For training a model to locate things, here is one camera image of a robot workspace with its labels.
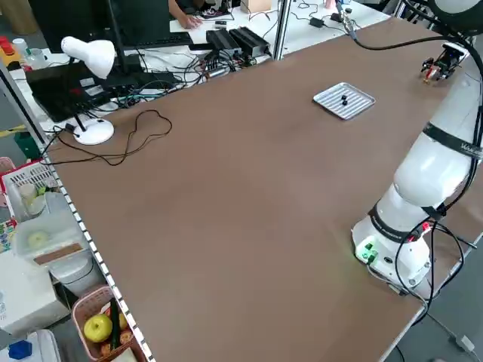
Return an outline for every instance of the brown table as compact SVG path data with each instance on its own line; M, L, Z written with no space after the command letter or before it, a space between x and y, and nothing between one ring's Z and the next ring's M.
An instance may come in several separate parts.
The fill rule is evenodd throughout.
M400 20L359 32L394 44L432 33ZM368 275L351 227L448 92L418 78L438 43L374 52L348 37L116 112L115 136L89 148L119 153L134 117L174 124L123 164L57 171L156 360L375 361L420 308ZM312 102L347 81L377 103L341 122ZM133 138L166 130L144 115ZM66 147L54 161L85 155ZM481 178L448 221L483 229ZM439 235L436 274L458 254Z

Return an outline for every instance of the lamp base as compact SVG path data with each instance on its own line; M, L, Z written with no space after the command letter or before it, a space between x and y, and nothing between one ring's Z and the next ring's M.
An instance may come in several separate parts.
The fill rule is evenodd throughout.
M86 131L82 131L80 126L74 130L75 140L82 145L92 146L106 142L114 134L114 126L111 122L101 118L93 118L83 121L82 124Z

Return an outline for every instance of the keyboard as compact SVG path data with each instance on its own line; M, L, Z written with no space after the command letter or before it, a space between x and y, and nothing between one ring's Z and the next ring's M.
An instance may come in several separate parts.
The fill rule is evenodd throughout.
M138 44L131 45L125 44L126 50L133 49L146 49L146 48L165 48L165 47L177 47L180 45L191 45L193 40L189 36L188 32L172 32L167 38L160 38L152 41L144 41Z

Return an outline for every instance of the metal tray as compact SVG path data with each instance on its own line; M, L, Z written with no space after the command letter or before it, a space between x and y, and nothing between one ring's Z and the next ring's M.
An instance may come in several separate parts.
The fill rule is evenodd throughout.
M346 96L348 104L342 104L342 96ZM357 116L372 107L376 100L349 83L339 83L314 96L314 102L344 121Z

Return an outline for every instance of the desk lamp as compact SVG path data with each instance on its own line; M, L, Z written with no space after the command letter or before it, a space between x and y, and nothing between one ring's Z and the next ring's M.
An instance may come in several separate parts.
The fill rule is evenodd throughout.
M70 57L69 64L72 64L74 59L79 59L98 78L106 79L114 66L115 49L110 41L96 40L86 43L67 36L62 40L61 47ZM93 118L81 122L78 115L74 118L78 123L74 131L75 139L82 145L98 145L106 142L114 134L114 126L105 119Z

